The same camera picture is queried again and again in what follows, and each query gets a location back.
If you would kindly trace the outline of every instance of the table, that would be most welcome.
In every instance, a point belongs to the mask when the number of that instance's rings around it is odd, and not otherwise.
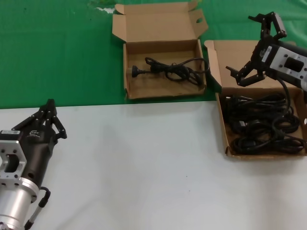
[[[36,111],[0,110],[0,128]],[[216,102],[61,107],[58,117],[68,138],[33,230],[306,229],[307,160],[227,158]]]

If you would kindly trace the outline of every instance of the black cable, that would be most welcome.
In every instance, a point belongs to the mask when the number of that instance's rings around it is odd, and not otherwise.
[[[40,213],[42,208],[46,206],[46,204],[47,204],[47,202],[50,198],[51,192],[49,191],[49,189],[47,189],[46,187],[41,187],[40,190],[45,190],[45,196],[40,200],[35,212],[30,217],[30,219],[26,222],[26,224],[24,225],[24,230],[29,230],[32,227],[36,217],[38,216],[38,214]]]
[[[305,140],[289,135],[297,131],[300,121],[294,116],[287,86],[281,79],[277,80],[283,86],[285,96],[276,93],[260,99],[242,96],[226,99],[225,122],[233,132],[242,136],[231,143],[238,154],[261,154],[264,151],[298,154],[305,148]]]
[[[185,66],[188,62],[191,61],[203,61],[205,63],[205,70],[204,71],[195,71],[190,67]],[[148,65],[150,65],[150,70],[140,70],[136,66],[132,67],[132,77],[135,78],[139,74],[144,73],[160,73],[164,72],[167,79],[171,81],[189,81],[190,83],[198,86],[204,85],[203,77],[200,76],[202,73],[206,73],[209,71],[210,66],[207,60],[196,57],[186,60],[180,64],[173,63],[171,65],[166,65],[161,62],[158,62],[150,57],[146,57],[145,61]],[[173,77],[172,74],[176,74],[179,78]]]

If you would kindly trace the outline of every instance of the box lid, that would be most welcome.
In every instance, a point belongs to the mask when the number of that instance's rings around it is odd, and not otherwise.
[[[208,40],[205,46],[208,49],[211,75],[222,88],[242,88],[238,86],[235,78],[230,76],[230,71],[226,66],[240,70],[248,61],[257,45],[258,41],[251,40]],[[247,77],[257,74],[253,70]],[[288,88],[295,86],[286,82]],[[282,88],[282,85],[269,77],[254,83],[246,88],[273,89]]]
[[[122,5],[113,15],[112,33],[126,42],[197,39],[208,29],[197,1]]]

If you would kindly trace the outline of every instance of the green tablecloth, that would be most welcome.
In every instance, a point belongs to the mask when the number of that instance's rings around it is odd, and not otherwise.
[[[154,0],[0,0],[0,108],[125,104],[122,41],[112,35],[112,14],[97,7]],[[208,39],[259,39],[249,15],[278,12],[286,40],[307,46],[306,0],[203,0]],[[200,97],[214,100],[213,82]]]

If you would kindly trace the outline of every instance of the cardboard box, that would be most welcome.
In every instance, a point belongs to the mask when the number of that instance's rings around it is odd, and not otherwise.
[[[293,157],[293,155],[280,154],[274,152],[264,152],[262,155],[240,155],[234,152],[230,143],[238,137],[234,134],[229,125],[224,122],[221,103],[226,96],[242,95],[248,97],[263,97],[274,92],[284,92],[282,85],[269,77],[265,80],[257,82],[247,87],[238,86],[235,78],[230,76],[230,71],[225,67],[230,66],[240,70],[249,60],[252,52],[258,41],[205,41],[205,46],[208,49],[209,63],[211,74],[216,82],[222,87],[222,93],[216,94],[216,100],[221,116],[222,134],[225,153],[229,157],[234,157],[242,160],[253,159],[280,159]],[[254,75],[257,72],[253,70],[248,76]],[[301,126],[291,134],[294,137],[307,139],[307,108],[304,102],[303,91],[293,85],[286,83],[290,95],[291,105],[295,110],[295,115],[299,117]],[[303,149],[298,156],[306,156],[307,149]]]
[[[165,64],[202,58],[198,37],[208,29],[202,10],[195,10],[197,1],[140,5],[116,4],[121,15],[113,15],[112,33],[124,40],[124,87],[130,99],[203,94],[206,88],[190,82],[174,82],[164,73],[142,74],[132,78],[133,65],[149,70],[145,57]],[[201,61],[186,66],[203,71]]]

